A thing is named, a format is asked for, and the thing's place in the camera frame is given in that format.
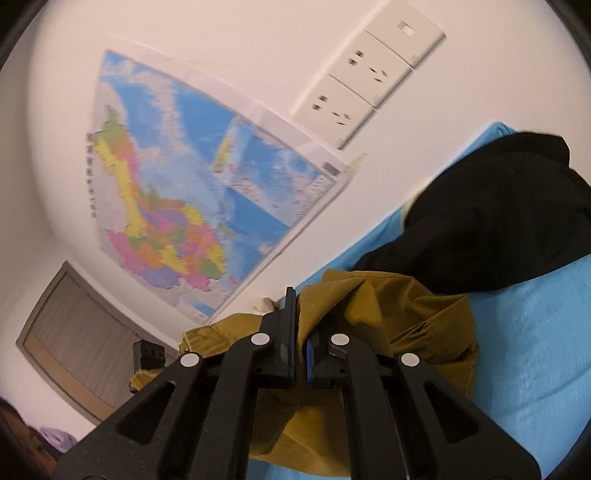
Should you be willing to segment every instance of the purple cloth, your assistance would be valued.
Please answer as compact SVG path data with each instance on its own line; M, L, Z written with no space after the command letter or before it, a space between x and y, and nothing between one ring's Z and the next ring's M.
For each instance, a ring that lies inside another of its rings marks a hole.
M47 443L55 448L60 453L66 453L70 450L78 440L76 440L69 433L63 432L62 430L52 429L49 427L41 427L39 433Z

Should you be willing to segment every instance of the triangular cutout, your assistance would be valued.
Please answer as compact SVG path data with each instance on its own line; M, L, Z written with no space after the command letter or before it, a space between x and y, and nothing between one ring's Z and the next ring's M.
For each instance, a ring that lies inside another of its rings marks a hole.
M435 410L443 434L449 443L457 443L478 432L478 424L439 390L435 384L426 383L425 392Z
M147 445L152 441L166 405L174 392L174 384L167 382L150 398L127 415L118 425L119 434Z

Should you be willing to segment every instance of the brown garment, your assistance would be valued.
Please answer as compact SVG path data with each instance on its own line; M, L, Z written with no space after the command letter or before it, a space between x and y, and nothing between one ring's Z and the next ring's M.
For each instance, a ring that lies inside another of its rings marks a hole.
M465 295L434 296L418 281L382 272L329 270L298 299L297 384L291 390L261 390L250 457L313 475L349 476L345 415L336 390L305 385L302 347L310 332L333 311L340 331L364 340L377 353L414 352L453 385L470 394L478 344ZM184 335L179 353L211 356L256 332L261 318L236 314ZM139 372L139 389L151 372Z

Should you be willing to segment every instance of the person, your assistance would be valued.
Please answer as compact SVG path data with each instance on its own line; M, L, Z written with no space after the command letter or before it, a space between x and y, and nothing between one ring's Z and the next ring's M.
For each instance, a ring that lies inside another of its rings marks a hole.
M51 478L56 469L57 461L44 447L41 435L32 427L27 426L17 409L1 397L0 415L2 415L18 442L37 466Z

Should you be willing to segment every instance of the electrical outlet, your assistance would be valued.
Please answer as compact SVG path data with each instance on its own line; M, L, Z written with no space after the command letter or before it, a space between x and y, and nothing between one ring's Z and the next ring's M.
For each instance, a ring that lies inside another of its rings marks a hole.
M376 107L411 71L386 45L362 31L331 65L329 75Z
M445 33L404 0L384 7L365 28L415 67L445 37Z
M368 102L326 74L306 96L294 119L336 148L343 148L373 111Z

